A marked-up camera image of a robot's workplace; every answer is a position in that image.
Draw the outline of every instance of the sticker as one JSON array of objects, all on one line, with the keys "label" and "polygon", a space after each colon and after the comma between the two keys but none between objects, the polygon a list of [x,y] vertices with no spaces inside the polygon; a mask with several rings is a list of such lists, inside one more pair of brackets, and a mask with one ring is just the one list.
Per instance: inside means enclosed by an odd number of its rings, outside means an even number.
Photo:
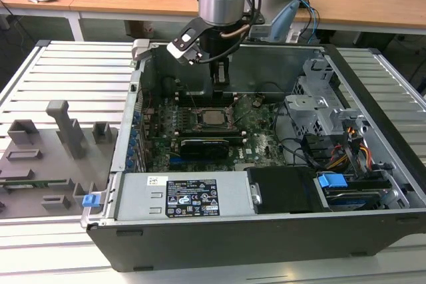
[{"label": "sticker", "polygon": [[6,189],[12,190],[12,189],[32,189],[34,186],[31,184],[17,184],[16,186],[5,186]]},{"label": "sticker", "polygon": [[168,217],[220,215],[216,180],[166,181],[166,185]]},{"label": "sticker", "polygon": [[165,186],[168,181],[168,176],[148,176],[146,181],[147,186]]}]

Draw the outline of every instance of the floor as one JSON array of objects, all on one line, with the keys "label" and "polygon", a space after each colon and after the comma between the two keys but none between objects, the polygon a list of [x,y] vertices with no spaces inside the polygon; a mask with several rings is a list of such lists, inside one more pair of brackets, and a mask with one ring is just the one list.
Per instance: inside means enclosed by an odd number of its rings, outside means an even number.
[{"label": "floor", "polygon": [[[18,17],[19,22],[28,30],[36,41],[39,39],[72,41],[73,36],[68,21],[63,18],[50,17]],[[171,39],[182,24],[154,23],[155,39]],[[83,33],[87,41],[128,41],[133,38],[126,35],[123,21],[85,19]],[[338,47],[354,47],[352,41],[356,34],[352,32],[336,32],[331,43]],[[8,31],[0,33],[0,87],[3,88],[13,73],[19,68],[25,57],[33,48],[33,42],[14,20]],[[409,78],[419,63],[426,57],[426,37],[407,35],[402,40],[395,37],[383,51],[389,62],[403,75]],[[416,87],[426,76],[426,64],[413,79]]]}]

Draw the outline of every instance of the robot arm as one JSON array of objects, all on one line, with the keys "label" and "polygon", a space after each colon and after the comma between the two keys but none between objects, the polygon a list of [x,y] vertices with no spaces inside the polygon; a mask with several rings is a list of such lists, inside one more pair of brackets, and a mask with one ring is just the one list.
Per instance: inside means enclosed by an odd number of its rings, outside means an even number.
[{"label": "robot arm", "polygon": [[251,37],[262,35],[258,37],[261,40],[281,41],[290,29],[299,4],[297,0],[271,0],[274,18],[259,33],[253,30],[253,26],[265,22],[260,15],[265,0],[257,0],[257,6],[256,0],[251,0],[249,14],[244,12],[245,1],[198,0],[199,17],[189,22],[167,46],[181,63],[208,63],[210,76],[218,90],[229,84],[228,55],[236,51],[249,34]]},{"label": "robot arm", "polygon": [[[229,49],[236,50],[238,43],[241,43],[239,36],[241,33],[248,34],[252,20],[259,13],[251,12],[250,20],[243,17],[245,1],[198,0],[199,17],[189,22],[168,45],[169,52],[180,62],[193,64],[220,60],[217,56],[222,56]],[[209,59],[202,60],[197,39],[200,39],[201,49],[210,54]]]}]

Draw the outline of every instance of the metal workbench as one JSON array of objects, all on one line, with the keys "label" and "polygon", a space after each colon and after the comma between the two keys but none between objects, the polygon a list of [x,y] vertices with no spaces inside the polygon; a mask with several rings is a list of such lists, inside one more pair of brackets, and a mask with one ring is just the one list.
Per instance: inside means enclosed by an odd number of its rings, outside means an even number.
[{"label": "metal workbench", "polygon": [[[35,47],[0,94],[0,152],[9,143],[7,130],[14,119],[32,119],[37,128],[55,127],[44,112],[50,99],[68,100],[70,117],[82,127],[94,121],[118,127],[132,72],[131,46],[53,41]],[[340,52],[426,163],[426,102],[381,55],[364,49]],[[426,282],[423,234],[406,237],[374,257],[117,273],[80,227],[79,216],[48,217],[0,224],[0,256],[1,283]]]}]

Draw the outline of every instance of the barcode sticker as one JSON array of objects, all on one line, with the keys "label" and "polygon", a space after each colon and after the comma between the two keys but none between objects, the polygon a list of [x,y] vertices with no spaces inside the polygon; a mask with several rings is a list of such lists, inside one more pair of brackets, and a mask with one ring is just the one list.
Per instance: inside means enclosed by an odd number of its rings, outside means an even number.
[{"label": "barcode sticker", "polygon": [[148,176],[147,186],[165,186],[168,176]]}]

